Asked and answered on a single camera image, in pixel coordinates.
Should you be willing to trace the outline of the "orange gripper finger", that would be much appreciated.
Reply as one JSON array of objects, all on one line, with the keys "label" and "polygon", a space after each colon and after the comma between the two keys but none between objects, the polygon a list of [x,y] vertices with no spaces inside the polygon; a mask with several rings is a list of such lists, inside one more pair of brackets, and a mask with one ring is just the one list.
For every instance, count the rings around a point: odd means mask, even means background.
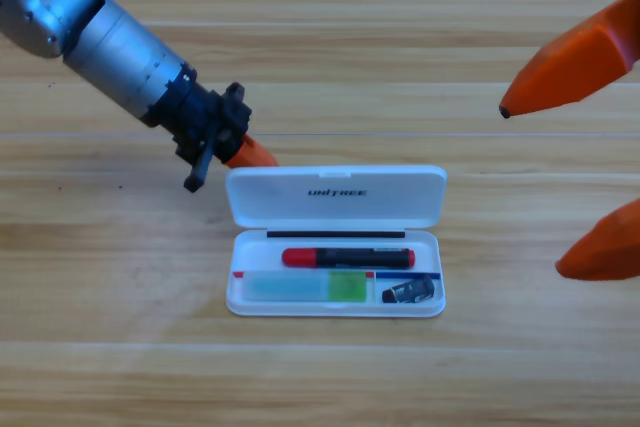
[{"label": "orange gripper finger", "polygon": [[508,119],[591,96],[639,61],[639,0],[616,0],[543,46],[499,103]]},{"label": "orange gripper finger", "polygon": [[557,272],[582,281],[639,276],[639,200],[599,220],[556,262]]}]

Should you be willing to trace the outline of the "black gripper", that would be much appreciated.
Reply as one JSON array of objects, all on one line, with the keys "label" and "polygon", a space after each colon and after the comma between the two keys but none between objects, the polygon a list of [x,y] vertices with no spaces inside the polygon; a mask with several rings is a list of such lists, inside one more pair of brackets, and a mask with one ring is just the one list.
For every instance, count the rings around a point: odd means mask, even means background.
[{"label": "black gripper", "polygon": [[191,166],[184,187],[194,193],[205,183],[209,165],[218,159],[229,168],[277,167],[275,157],[247,135],[252,110],[245,88],[231,83],[224,93],[207,90],[197,72],[183,64],[166,92],[149,109],[149,125],[173,136],[176,155]]}]

